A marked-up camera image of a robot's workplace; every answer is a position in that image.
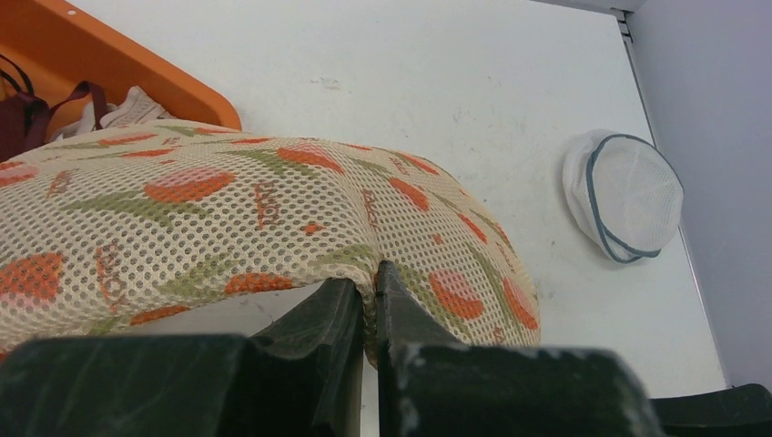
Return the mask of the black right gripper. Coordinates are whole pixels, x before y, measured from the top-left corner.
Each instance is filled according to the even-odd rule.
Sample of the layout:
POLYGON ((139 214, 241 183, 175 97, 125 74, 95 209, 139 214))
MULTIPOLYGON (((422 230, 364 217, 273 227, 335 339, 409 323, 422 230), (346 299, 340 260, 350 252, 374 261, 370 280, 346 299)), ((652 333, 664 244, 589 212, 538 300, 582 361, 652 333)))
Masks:
POLYGON ((771 392, 761 384, 650 402, 668 436, 771 437, 771 392))

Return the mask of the dark red bra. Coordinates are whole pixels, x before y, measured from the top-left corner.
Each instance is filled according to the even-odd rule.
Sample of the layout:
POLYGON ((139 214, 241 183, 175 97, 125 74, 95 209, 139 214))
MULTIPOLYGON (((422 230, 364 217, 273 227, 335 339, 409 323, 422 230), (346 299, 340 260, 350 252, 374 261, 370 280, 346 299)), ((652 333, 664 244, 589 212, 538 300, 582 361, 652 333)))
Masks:
POLYGON ((26 151, 44 145, 46 131, 54 114, 65 104, 91 97, 95 130, 103 128, 101 118, 107 114, 104 89, 92 82, 82 81, 61 102, 53 105, 26 92, 17 92, 1 102, 1 161, 7 161, 26 151))

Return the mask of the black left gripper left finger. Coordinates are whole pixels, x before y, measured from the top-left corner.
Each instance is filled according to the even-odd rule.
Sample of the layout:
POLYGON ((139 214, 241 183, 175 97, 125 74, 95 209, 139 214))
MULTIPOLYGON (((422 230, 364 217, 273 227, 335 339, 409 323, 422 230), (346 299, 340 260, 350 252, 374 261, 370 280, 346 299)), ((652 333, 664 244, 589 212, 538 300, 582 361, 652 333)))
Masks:
POLYGON ((362 304, 329 279, 258 334, 29 341, 1 365, 4 436, 356 436, 362 304))

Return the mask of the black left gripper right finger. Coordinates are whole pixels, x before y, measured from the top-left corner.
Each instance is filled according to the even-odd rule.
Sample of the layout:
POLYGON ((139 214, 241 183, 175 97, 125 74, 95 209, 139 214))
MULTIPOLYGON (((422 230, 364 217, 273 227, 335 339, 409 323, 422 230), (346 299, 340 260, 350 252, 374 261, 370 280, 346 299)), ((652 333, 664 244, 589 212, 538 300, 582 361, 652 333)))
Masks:
POLYGON ((614 353, 471 346, 410 295, 396 266, 376 281, 383 436, 659 436, 641 382, 614 353))

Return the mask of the floral padded bra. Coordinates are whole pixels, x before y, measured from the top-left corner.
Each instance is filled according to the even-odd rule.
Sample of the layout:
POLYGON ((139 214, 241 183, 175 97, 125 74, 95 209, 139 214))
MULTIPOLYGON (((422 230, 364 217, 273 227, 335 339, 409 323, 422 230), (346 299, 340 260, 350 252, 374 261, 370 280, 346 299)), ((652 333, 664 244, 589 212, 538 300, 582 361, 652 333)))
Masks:
POLYGON ((383 261, 459 340, 540 342, 537 294, 503 228, 425 158, 167 119, 1 166, 2 352, 350 279, 374 355, 383 261))

